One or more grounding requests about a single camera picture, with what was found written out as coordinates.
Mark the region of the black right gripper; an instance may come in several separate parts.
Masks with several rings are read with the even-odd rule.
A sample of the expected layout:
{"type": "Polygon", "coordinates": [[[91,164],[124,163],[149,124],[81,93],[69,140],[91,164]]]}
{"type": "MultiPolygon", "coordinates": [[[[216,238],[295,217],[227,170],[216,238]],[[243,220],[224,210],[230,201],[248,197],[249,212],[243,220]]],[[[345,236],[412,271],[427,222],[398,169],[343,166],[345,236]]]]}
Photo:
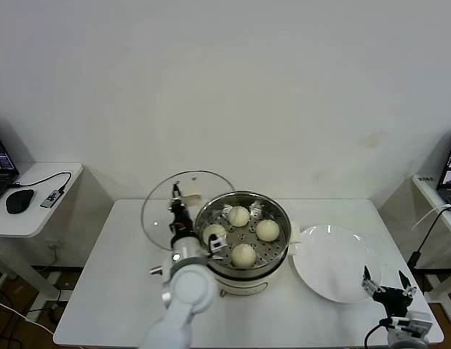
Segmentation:
{"type": "Polygon", "coordinates": [[[399,278],[402,289],[385,288],[380,290],[380,285],[372,280],[368,267],[364,266],[362,287],[375,302],[379,302],[385,309],[388,317],[405,317],[410,306],[410,297],[413,297],[417,287],[400,270],[399,278]]]}

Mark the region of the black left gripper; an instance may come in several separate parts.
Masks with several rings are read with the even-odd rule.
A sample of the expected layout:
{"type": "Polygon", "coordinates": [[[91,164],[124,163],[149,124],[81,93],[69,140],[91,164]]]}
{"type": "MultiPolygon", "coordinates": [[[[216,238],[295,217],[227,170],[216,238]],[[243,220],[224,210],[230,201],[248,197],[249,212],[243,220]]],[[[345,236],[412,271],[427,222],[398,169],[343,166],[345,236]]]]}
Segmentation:
{"type": "Polygon", "coordinates": [[[174,215],[174,220],[169,225],[173,238],[194,237],[193,221],[187,210],[188,200],[181,198],[181,191],[177,183],[172,186],[172,199],[170,211],[174,215]]]}

